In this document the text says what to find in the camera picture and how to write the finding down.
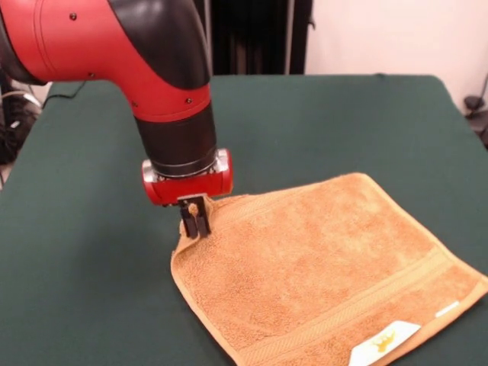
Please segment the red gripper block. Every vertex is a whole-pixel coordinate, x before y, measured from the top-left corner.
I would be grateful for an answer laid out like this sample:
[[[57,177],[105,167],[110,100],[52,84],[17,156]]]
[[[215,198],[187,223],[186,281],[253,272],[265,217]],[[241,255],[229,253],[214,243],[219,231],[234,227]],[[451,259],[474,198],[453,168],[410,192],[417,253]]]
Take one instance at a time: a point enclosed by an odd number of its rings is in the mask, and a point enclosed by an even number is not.
[[[233,189],[233,164],[228,149],[218,149],[213,165],[207,171],[184,178],[166,178],[159,175],[147,159],[142,164],[143,187],[155,205],[175,205],[179,202],[181,220],[187,237],[208,236],[211,233],[207,206],[203,197],[196,199],[196,221],[190,204],[181,199],[207,195],[229,194]]]

